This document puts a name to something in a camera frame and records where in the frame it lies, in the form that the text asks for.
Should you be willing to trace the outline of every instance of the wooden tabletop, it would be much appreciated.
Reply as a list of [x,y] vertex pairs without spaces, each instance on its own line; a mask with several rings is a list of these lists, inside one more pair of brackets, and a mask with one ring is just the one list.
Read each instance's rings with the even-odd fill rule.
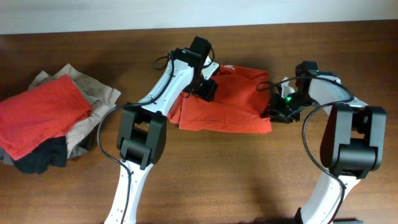
[[[388,114],[382,165],[349,193],[338,217],[397,223],[397,28],[398,21],[367,21],[2,35],[0,99],[26,90],[40,71],[54,74],[70,63],[117,88],[119,105],[135,102],[162,74],[152,61],[188,47],[196,35],[210,40],[217,62],[268,70],[275,82],[294,76],[302,60],[315,60],[321,70],[336,72],[360,100]],[[120,115],[111,117],[102,133],[104,148],[114,156]],[[326,121],[326,114],[318,113],[307,129],[317,158]],[[169,123],[163,156],[144,186],[138,222],[293,217],[320,176],[302,146],[301,127],[302,122],[272,124],[269,134],[227,134],[184,131]],[[0,223],[102,223],[119,170],[96,146],[66,168],[51,167],[42,175],[0,165]]]

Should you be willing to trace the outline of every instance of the white cloth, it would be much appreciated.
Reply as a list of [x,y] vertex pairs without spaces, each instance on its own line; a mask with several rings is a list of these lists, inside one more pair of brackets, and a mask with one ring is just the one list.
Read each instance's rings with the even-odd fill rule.
[[102,117],[112,108],[114,108],[116,100],[120,96],[120,92],[107,85],[100,83],[98,80],[89,77],[75,70],[70,64],[63,67],[54,76],[50,76],[45,72],[41,72],[36,76],[35,80],[30,84],[29,89],[47,83],[51,80],[58,79],[63,75],[68,75],[80,90],[84,99],[91,105],[93,110],[90,117],[83,121],[77,122],[67,134],[68,158],[73,150],[78,150],[78,144],[83,140],[101,121]]

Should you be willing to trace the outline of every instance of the red towel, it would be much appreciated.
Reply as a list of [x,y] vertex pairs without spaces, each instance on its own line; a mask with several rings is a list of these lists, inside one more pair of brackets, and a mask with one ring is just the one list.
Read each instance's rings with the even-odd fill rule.
[[269,118],[261,117],[269,102],[269,91],[256,90],[259,82],[268,81],[266,71],[222,65],[212,79],[218,84],[214,101],[179,96],[167,116],[171,123],[179,124],[180,129],[192,131],[271,131]]
[[69,76],[0,102],[0,146],[18,160],[48,138],[66,135],[91,113]]

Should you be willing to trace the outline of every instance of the white wall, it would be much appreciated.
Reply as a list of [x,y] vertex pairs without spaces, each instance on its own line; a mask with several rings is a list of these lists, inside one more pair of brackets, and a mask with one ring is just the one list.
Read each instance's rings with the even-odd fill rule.
[[0,34],[398,19],[398,0],[0,0]]

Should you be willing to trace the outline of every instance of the folded red cloth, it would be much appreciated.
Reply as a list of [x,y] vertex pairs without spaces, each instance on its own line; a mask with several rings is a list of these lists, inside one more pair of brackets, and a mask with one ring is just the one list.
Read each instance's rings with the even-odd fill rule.
[[263,70],[222,65],[212,77],[218,84],[214,101],[179,96],[167,115],[180,129],[202,129],[227,133],[268,133],[269,118],[261,114],[269,102],[269,91],[257,91],[259,82],[268,81]]
[[0,102],[0,146],[18,160],[89,117],[90,105],[69,76]]

